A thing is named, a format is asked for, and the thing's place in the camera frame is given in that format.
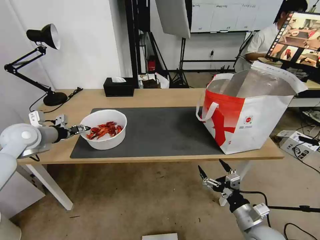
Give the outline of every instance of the red fire extinguisher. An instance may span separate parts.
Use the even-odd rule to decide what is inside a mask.
[[[148,72],[154,72],[156,70],[156,59],[154,56],[150,56],[148,60]]]

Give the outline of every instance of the person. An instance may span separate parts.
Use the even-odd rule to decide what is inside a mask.
[[[306,0],[287,0],[279,10],[276,22],[271,26],[262,29],[254,35],[248,45],[245,58],[248,61],[256,61],[259,57],[265,57],[269,51],[274,39],[276,38],[280,28],[287,19],[288,13],[291,11],[305,12],[308,8]]]

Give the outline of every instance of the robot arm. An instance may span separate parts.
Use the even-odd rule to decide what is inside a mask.
[[[17,168],[17,159],[48,151],[52,143],[85,132],[90,127],[79,125],[67,128],[67,118],[60,115],[54,126],[44,126],[42,112],[29,114],[30,124],[20,123],[7,127],[0,135],[0,190]]]
[[[252,206],[240,193],[241,178],[237,171],[219,160],[223,168],[228,172],[227,176],[216,180],[207,177],[200,166],[199,172],[203,180],[202,184],[215,192],[222,193],[230,205],[230,212],[236,217],[236,221],[243,236],[247,240],[285,240],[278,231],[263,225],[263,219],[269,214],[269,208],[264,203]]]

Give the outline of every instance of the lamp base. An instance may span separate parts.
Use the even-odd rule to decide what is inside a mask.
[[[43,99],[43,103],[46,106],[57,106],[62,103],[65,103],[68,100],[68,97],[64,93],[48,93],[47,96]]]

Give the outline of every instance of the white bowl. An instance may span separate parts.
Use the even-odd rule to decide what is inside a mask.
[[[90,144],[91,147],[95,149],[106,150],[114,148],[118,146],[126,136],[127,118],[123,113],[111,109],[100,110],[86,116],[80,124],[93,128],[111,121],[117,123],[123,128],[122,131],[114,137],[111,137],[110,134],[107,133],[98,140],[90,140],[87,138],[87,134],[90,134],[90,130],[85,133],[81,133],[81,136]]]

